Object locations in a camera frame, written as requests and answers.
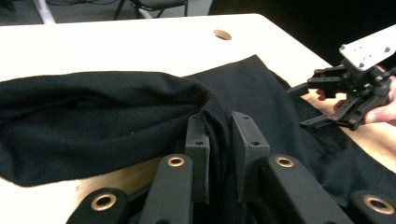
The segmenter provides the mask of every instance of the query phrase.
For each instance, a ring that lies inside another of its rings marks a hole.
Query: black plastic part
[[[347,210],[355,223],[396,223],[396,201],[368,190],[353,192]]]
[[[87,195],[67,224],[123,224],[127,223],[128,217],[127,195],[120,189],[103,188]]]
[[[192,160],[181,154],[161,159],[139,219],[141,224],[192,221]]]
[[[259,170],[269,156],[270,146],[254,120],[238,112],[233,112],[233,153],[239,202],[259,202]]]
[[[187,127],[185,154],[193,162],[192,200],[195,203],[209,203],[209,153],[209,137],[201,113],[192,115]]]
[[[317,69],[307,81],[308,88],[324,90],[326,98],[335,98],[336,90],[342,89],[340,81],[346,72],[344,66]]]
[[[273,155],[262,174],[270,186],[262,194],[275,197],[289,223],[353,223],[298,160]]]
[[[292,87],[286,91],[291,99],[299,98],[309,93],[308,84],[302,83],[298,86]]]
[[[317,132],[324,127],[332,124],[332,121],[327,118],[325,115],[320,115],[312,119],[308,119],[300,122],[300,125],[307,130]]]

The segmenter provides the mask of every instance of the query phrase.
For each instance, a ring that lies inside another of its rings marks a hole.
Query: wooden table
[[[5,26],[0,27],[0,43],[0,81],[99,70],[161,71],[183,77],[257,54],[294,86],[306,82],[315,69],[329,66],[255,14]],[[319,102],[314,93],[304,98],[332,113],[334,100]],[[396,172],[394,127],[376,124],[344,131]],[[0,223],[65,223],[86,194],[101,187],[139,189],[152,179],[157,163],[154,159],[112,174],[35,188],[1,180]]]

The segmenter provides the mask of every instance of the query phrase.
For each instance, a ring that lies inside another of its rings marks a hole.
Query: white robot part
[[[340,53],[359,71],[384,61],[396,51],[396,25],[342,45]]]

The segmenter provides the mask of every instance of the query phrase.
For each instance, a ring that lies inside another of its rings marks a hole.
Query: black cloth
[[[202,111],[211,142],[212,223],[254,223],[247,205],[236,202],[233,110],[251,116],[271,153],[301,161],[339,204],[357,189],[395,199],[396,175],[338,127],[310,133],[299,126],[319,112],[291,100],[288,87],[257,56],[186,78],[91,72],[2,82],[0,175],[33,186],[169,154],[185,138],[188,117]]]
[[[0,0],[0,9],[2,7],[12,12],[15,11],[14,3],[12,2],[12,0]]]
[[[219,177],[228,157],[231,114],[196,81],[162,73],[93,72],[2,82],[0,174],[33,186],[166,155],[185,139],[187,119],[199,111]]]

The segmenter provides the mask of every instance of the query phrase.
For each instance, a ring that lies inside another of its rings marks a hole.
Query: black clamp
[[[120,189],[94,191],[67,223],[192,223],[194,203],[208,203],[208,141],[200,115],[191,116],[186,155],[163,157],[151,186],[132,195]],[[238,201],[247,207],[259,204],[255,214],[262,223],[396,223],[396,202],[374,192],[354,192],[344,211],[298,160],[270,156],[253,118],[237,112],[233,152]]]
[[[299,86],[288,90],[291,97],[308,93],[308,89],[321,89],[326,98],[335,98],[338,91],[346,93],[346,102],[334,114],[319,116],[301,122],[309,130],[319,130],[335,123],[355,131],[364,123],[364,115],[381,105],[388,103],[389,77],[396,73],[396,68],[381,72],[373,66],[365,71],[358,71],[348,60],[342,66],[318,69],[314,75]]]

